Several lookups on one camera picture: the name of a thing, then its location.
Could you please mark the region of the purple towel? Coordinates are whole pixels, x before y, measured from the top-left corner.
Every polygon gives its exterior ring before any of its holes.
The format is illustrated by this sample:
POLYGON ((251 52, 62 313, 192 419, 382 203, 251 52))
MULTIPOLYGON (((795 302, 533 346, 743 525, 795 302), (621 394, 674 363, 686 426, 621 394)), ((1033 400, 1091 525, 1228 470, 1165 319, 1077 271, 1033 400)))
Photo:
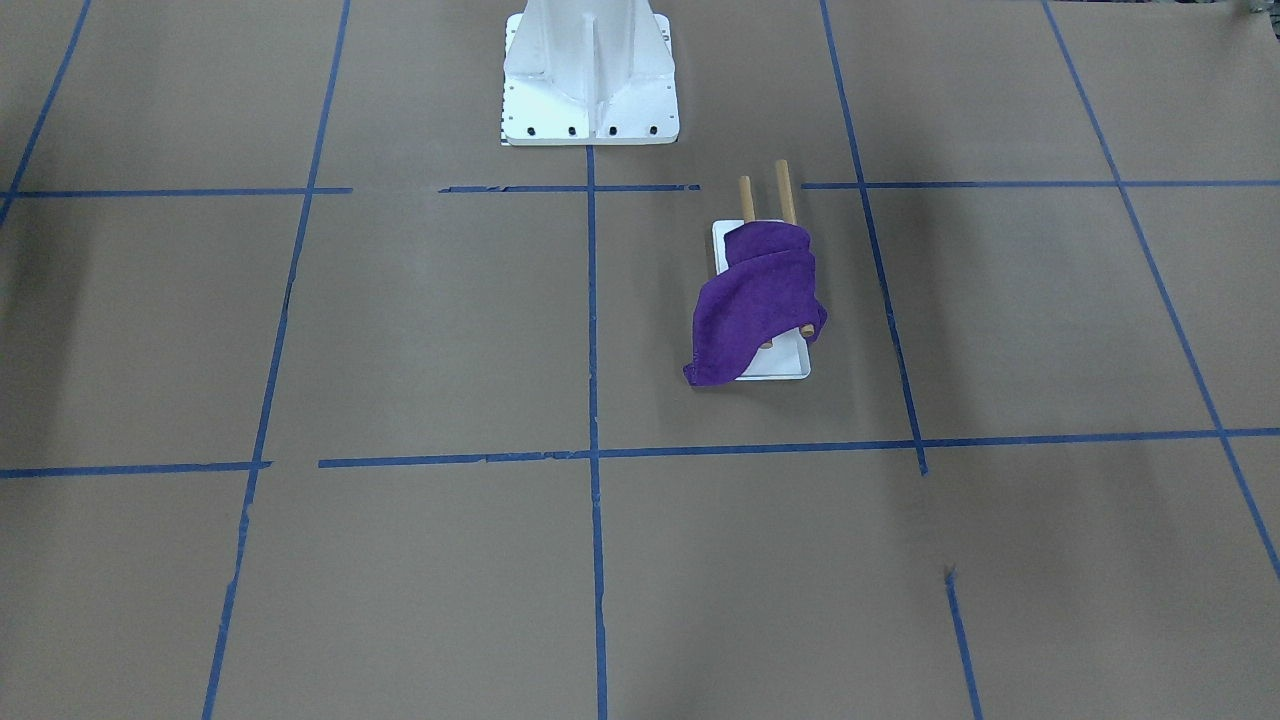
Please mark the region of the purple towel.
POLYGON ((809 231, 744 222, 723 233, 722 245, 726 269, 700 288, 692 314, 692 359, 684 366, 691 387, 728 384, 746 374, 762 346, 790 331, 812 345, 828 322, 809 231))

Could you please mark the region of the white pedestal column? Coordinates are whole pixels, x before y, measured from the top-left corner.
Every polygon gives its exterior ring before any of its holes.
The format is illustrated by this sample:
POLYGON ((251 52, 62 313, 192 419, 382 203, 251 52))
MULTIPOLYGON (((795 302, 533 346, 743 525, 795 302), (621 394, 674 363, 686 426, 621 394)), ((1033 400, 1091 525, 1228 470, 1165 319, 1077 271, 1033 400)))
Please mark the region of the white pedestal column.
POLYGON ((672 27, 649 1, 527 1, 504 41, 502 143, 678 141, 672 27))

